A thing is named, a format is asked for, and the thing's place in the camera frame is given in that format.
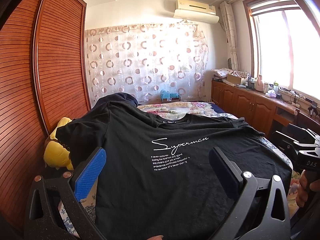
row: bottle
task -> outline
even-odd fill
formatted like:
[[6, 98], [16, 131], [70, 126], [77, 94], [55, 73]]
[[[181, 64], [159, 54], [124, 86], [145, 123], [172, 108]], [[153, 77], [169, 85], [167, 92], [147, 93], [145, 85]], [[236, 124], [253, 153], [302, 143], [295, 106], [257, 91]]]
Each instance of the bottle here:
[[273, 83], [273, 90], [275, 91], [276, 94], [278, 93], [278, 88], [279, 88], [279, 84], [275, 81]]
[[263, 82], [262, 82], [262, 76], [261, 75], [258, 76], [256, 84], [257, 85], [255, 86], [255, 89], [257, 91], [263, 92]]

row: cardboard box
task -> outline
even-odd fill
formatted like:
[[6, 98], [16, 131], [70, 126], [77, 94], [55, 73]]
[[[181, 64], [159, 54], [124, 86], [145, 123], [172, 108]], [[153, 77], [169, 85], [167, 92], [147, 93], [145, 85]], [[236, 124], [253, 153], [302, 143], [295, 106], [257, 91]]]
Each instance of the cardboard box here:
[[166, 103], [179, 102], [179, 101], [180, 101], [180, 98], [169, 98], [169, 100], [167, 98], [164, 98], [162, 100], [162, 103], [166, 104]]
[[248, 81], [248, 79], [247, 78], [239, 78], [239, 77], [228, 74], [227, 81], [229, 81], [233, 84], [236, 84], [236, 85], [245, 85], [245, 83]]

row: white wall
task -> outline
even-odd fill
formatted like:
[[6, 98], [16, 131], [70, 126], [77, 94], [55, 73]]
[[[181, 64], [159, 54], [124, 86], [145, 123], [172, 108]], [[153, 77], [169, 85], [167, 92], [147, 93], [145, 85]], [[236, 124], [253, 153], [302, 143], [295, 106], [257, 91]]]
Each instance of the white wall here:
[[[176, 23], [173, 18], [176, 0], [117, 0], [86, 10], [85, 30], [138, 23]], [[228, 67], [227, 37], [220, 24], [198, 22], [209, 47], [209, 64], [205, 73], [205, 93], [210, 100], [211, 69]]]

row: air conditioner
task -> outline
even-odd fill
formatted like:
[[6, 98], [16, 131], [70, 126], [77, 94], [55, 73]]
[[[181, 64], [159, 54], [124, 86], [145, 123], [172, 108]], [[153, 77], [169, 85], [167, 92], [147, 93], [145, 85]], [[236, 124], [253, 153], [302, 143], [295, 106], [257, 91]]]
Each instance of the air conditioner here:
[[206, 23], [217, 23], [219, 20], [214, 6], [190, 0], [177, 0], [173, 17]]

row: circle-patterned curtain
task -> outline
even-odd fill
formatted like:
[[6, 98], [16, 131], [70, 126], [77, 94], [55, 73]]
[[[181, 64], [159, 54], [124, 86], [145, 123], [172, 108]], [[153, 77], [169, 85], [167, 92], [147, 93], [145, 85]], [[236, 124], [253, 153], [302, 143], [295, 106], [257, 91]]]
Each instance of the circle-patterned curtain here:
[[199, 25], [138, 24], [85, 31], [86, 74], [91, 105], [126, 92], [139, 102], [160, 91], [198, 99], [204, 94], [208, 44]]

